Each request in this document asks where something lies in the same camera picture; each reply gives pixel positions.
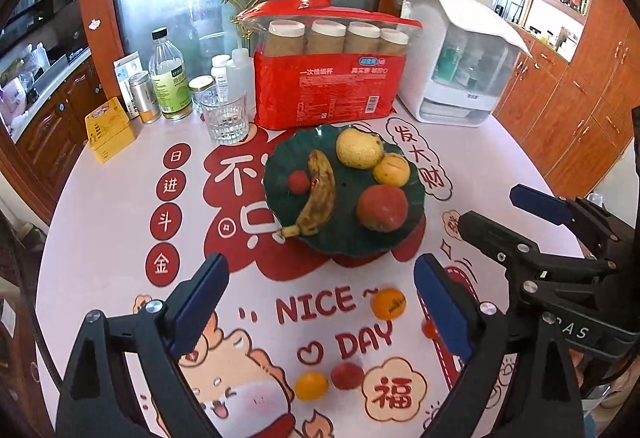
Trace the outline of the red cherry tomato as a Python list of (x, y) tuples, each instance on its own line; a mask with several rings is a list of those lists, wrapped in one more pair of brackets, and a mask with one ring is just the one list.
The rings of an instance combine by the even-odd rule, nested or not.
[(438, 337), (437, 328), (431, 319), (425, 319), (423, 321), (422, 332), (429, 340), (436, 340)]

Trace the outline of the red apple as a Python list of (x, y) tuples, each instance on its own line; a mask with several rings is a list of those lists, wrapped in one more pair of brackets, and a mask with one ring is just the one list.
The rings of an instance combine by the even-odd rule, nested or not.
[(374, 232), (398, 230), (408, 217), (409, 203), (405, 192), (387, 184), (376, 184), (364, 190), (356, 204), (360, 224)]

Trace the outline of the yellow orange with lines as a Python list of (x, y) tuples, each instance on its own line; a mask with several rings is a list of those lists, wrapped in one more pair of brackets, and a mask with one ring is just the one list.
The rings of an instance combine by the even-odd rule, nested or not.
[(410, 179), (410, 165), (398, 153), (387, 153), (372, 169), (372, 175), (378, 184), (402, 188)]

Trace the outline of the yellow pear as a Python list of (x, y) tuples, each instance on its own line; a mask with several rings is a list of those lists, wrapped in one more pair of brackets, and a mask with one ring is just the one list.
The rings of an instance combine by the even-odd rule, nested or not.
[(346, 128), (336, 138), (335, 151), (344, 166), (365, 170), (382, 160), (384, 146), (378, 135)]

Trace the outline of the red lychee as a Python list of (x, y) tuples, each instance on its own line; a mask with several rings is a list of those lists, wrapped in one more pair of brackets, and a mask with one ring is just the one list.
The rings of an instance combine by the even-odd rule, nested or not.
[(362, 385), (363, 379), (363, 368), (354, 362), (343, 362), (331, 372), (332, 383), (339, 390), (358, 389)]
[(304, 195), (309, 192), (311, 181), (303, 169), (294, 170), (288, 175), (288, 190), (294, 195)]

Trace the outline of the spotted ripe banana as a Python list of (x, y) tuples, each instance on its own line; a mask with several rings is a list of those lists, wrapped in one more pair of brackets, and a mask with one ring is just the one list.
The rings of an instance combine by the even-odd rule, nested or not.
[(329, 222), (334, 210), (336, 185), (329, 159), (322, 151), (314, 149), (308, 156), (307, 164), (311, 176), (309, 198), (295, 224), (281, 229), (285, 239), (315, 236)]

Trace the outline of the small orange tomato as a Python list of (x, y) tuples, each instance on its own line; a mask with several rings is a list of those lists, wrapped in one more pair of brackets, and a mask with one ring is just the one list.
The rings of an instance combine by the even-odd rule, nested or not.
[(294, 392), (300, 401), (322, 398), (329, 389), (329, 380), (321, 372), (311, 371), (301, 375), (295, 382)]

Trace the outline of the dark green scalloped plate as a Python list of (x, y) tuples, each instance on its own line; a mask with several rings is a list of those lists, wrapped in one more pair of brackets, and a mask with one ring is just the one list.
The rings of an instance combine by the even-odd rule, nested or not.
[(325, 255), (369, 258), (422, 239), (426, 227), (425, 190), (413, 164), (410, 165), (409, 181), (399, 188), (405, 192), (409, 203), (405, 223), (398, 230), (388, 233), (374, 232), (360, 224), (356, 216), (358, 198), (364, 190), (378, 183), (371, 169), (346, 167), (338, 160), (335, 143), (344, 129), (324, 125), (301, 130), (278, 143), (268, 158), (262, 184), (267, 206), (280, 222), (281, 229), (295, 224), (309, 198), (309, 192), (304, 195), (290, 193), (288, 175), (294, 170), (303, 169), (311, 181), (307, 160), (314, 149), (326, 154), (334, 171), (336, 198), (329, 222), (315, 236), (294, 236), (287, 240), (304, 243)]

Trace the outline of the yellow cardboard box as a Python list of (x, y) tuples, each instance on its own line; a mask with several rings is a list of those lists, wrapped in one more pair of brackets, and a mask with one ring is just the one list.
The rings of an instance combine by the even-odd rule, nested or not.
[(90, 149), (104, 164), (136, 140), (127, 112), (116, 97), (108, 99), (85, 117)]

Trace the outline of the red paper cup pack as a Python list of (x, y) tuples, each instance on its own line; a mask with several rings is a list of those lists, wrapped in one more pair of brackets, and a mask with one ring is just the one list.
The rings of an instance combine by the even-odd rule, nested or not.
[(258, 36), (255, 122), (271, 130), (387, 115), (423, 31), (417, 20), (330, 0), (268, 0), (238, 23)]

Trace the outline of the small metal tin can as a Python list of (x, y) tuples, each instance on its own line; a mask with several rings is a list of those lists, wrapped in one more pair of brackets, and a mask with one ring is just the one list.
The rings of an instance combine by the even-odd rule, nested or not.
[(129, 79), (129, 88), (134, 98), (140, 120), (143, 124), (152, 124), (160, 118), (160, 106), (148, 71), (134, 74)]

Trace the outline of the clear drinking glass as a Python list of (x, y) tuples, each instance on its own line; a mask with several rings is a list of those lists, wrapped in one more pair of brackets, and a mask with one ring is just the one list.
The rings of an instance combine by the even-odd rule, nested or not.
[(248, 114), (245, 96), (220, 101), (206, 96), (201, 104), (207, 131), (213, 142), (221, 146), (243, 141), (248, 135)]

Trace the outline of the small jar with lid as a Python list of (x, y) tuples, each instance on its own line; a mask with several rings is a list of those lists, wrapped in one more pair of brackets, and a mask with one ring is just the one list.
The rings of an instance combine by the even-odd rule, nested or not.
[(196, 114), (202, 115), (204, 106), (216, 104), (217, 86), (213, 76), (200, 75), (192, 78), (189, 89)]

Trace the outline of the white carton box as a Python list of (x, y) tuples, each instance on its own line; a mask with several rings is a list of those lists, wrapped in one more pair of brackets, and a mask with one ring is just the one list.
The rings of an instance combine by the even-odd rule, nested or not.
[(142, 71), (139, 53), (135, 51), (132, 54), (127, 54), (125, 57), (114, 61), (113, 66), (125, 110), (130, 118), (136, 118), (139, 116), (139, 112), (130, 89), (129, 79), (134, 74)]

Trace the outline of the white plastic bottle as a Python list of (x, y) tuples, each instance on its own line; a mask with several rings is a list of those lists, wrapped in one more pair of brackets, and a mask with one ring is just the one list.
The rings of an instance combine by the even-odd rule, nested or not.
[(236, 48), (226, 64), (229, 97), (232, 100), (244, 97), (246, 108), (255, 112), (255, 70), (254, 60), (246, 48)]

